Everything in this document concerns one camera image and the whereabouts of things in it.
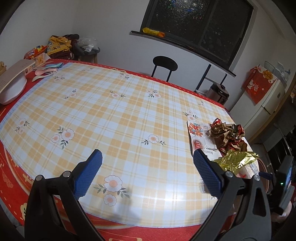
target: window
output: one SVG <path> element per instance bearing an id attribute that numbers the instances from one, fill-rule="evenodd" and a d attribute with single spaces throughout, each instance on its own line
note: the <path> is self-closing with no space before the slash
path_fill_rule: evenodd
<path id="1" fill-rule="evenodd" d="M 164 39 L 228 70 L 252 11 L 247 0 L 150 0 L 141 31 L 164 32 Z"/>

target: window frame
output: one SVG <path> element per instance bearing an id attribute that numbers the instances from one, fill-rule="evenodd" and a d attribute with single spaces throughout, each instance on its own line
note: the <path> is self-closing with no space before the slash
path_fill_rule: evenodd
<path id="1" fill-rule="evenodd" d="M 141 24 L 141 29 L 140 29 L 140 32 L 145 34 L 143 32 L 143 28 L 145 27 L 148 27 L 151 23 L 151 20 L 152 20 L 152 17 L 153 17 L 153 14 L 154 14 L 154 11 L 156 9 L 156 6 L 157 6 L 157 3 L 158 3 L 159 0 L 149 0 L 149 3 L 148 3 L 148 6 L 147 6 L 147 9 L 146 9 L 146 12 L 144 14 L 144 17 L 143 17 L 143 21 L 142 21 L 142 24 Z M 246 25 L 241 33 L 241 36 L 237 42 L 237 44 L 235 45 L 235 48 L 234 48 L 234 51 L 232 52 L 230 58 L 229 58 L 229 61 L 226 63 L 224 62 L 222 59 L 216 57 L 214 54 L 210 53 L 209 51 L 207 51 L 206 49 L 204 49 L 202 46 L 201 46 L 201 42 L 202 42 L 202 39 L 207 31 L 207 28 L 208 28 L 208 25 L 211 21 L 211 18 L 214 14 L 214 11 L 216 9 L 216 6 L 219 2 L 219 0 L 211 0 L 210 1 L 210 4 L 209 4 L 209 7 L 206 11 L 206 14 L 205 14 L 205 19 L 207 19 L 207 21 L 204 21 L 203 24 L 202 24 L 202 31 L 201 31 L 201 34 L 199 35 L 199 44 L 196 45 L 196 44 L 193 44 L 192 42 L 190 42 L 189 40 L 186 40 L 186 39 L 183 39 L 179 36 L 176 36 L 176 35 L 173 35 L 173 34 L 170 34 L 170 33 L 167 33 L 167 32 L 164 32 L 165 33 L 165 36 L 161 39 L 163 39 L 164 41 L 165 40 L 168 40 L 170 42 L 173 42 L 173 43 L 176 43 L 177 45 L 179 46 L 182 46 L 200 56 L 202 56 L 203 58 L 209 60 L 210 62 L 213 62 L 215 63 L 216 65 L 220 66 L 221 68 L 227 70 L 227 71 L 230 71 L 229 68 L 231 67 L 238 51 L 239 51 L 239 48 L 243 42 L 243 39 L 246 35 L 246 32 L 247 32 L 247 29 L 248 29 L 248 26 L 250 24 L 250 21 L 251 21 L 251 18 L 252 18 L 252 15 L 254 13 L 254 7 L 253 5 L 248 1 L 248 0 L 240 0 L 240 1 L 245 1 L 249 6 L 250 8 L 252 9 L 252 11 L 250 11 L 250 13 L 248 14 L 248 19 L 246 21 Z"/>

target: checkered tablecloth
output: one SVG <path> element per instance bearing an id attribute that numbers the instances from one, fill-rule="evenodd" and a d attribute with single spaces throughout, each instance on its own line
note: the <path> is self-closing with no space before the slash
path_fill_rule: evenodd
<path id="1" fill-rule="evenodd" d="M 193 165 L 187 120 L 233 123 L 227 112 L 157 81 L 68 63 L 29 90 L 0 123 L 0 139 L 32 178 L 57 177 L 94 149 L 103 164 L 79 201 L 136 226 L 202 223 L 216 199 Z"/>

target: refrigerator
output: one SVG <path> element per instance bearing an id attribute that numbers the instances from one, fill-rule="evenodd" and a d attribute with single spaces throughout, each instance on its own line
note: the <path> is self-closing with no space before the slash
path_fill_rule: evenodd
<path id="1" fill-rule="evenodd" d="M 276 79 L 265 96 L 255 104 L 245 91 L 230 111 L 230 116 L 236 124 L 241 124 L 248 140 L 268 120 L 285 95 L 285 89 L 279 79 Z"/>

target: black chair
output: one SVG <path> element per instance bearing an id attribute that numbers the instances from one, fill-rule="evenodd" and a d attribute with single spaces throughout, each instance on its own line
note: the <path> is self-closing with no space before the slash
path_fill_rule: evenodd
<path id="1" fill-rule="evenodd" d="M 174 60 L 172 60 L 169 57 L 165 57 L 165 56 L 156 56 L 153 59 L 153 63 L 155 65 L 155 67 L 154 67 L 151 77 L 153 77 L 157 66 L 161 66 L 161 67 L 164 67 L 164 68 L 170 70 L 170 73 L 168 74 L 168 78 L 167 78 L 166 82 L 168 82 L 168 79 L 170 78 L 170 74 L 172 73 L 172 71 L 176 71 L 178 68 L 177 63 Z"/>

